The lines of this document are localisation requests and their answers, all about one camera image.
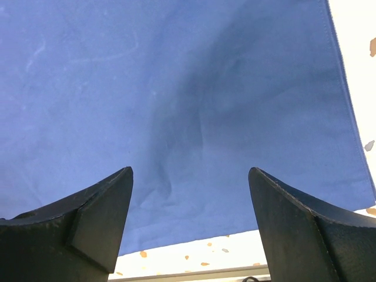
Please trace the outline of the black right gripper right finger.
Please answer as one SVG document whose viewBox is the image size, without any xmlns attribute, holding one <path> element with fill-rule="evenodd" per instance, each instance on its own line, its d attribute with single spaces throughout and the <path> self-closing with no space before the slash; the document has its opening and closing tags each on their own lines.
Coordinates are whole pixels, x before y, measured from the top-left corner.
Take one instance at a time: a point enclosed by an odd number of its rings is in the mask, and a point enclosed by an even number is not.
<svg viewBox="0 0 376 282">
<path fill-rule="evenodd" d="M 375 281 L 375 218 L 329 204 L 265 171 L 249 171 L 272 281 Z"/>
</svg>

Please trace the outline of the blue surgical drape cloth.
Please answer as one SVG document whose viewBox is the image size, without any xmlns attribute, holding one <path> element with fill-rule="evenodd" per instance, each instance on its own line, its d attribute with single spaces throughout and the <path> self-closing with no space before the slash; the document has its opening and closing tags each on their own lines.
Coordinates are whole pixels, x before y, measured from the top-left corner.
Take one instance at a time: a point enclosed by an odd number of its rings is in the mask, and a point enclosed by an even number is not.
<svg viewBox="0 0 376 282">
<path fill-rule="evenodd" d="M 2 1 L 1 217 L 130 166 L 121 254 L 257 228 L 259 167 L 375 200 L 327 1 Z"/>
</svg>

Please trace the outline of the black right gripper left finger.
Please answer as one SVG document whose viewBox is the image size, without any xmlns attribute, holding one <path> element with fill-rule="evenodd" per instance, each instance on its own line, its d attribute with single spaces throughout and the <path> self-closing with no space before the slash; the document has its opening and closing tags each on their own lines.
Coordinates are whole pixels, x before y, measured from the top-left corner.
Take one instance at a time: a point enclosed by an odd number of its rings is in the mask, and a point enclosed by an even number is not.
<svg viewBox="0 0 376 282">
<path fill-rule="evenodd" d="M 56 202 L 1 219 L 1 281 L 107 281 L 133 188 L 125 167 Z"/>
</svg>

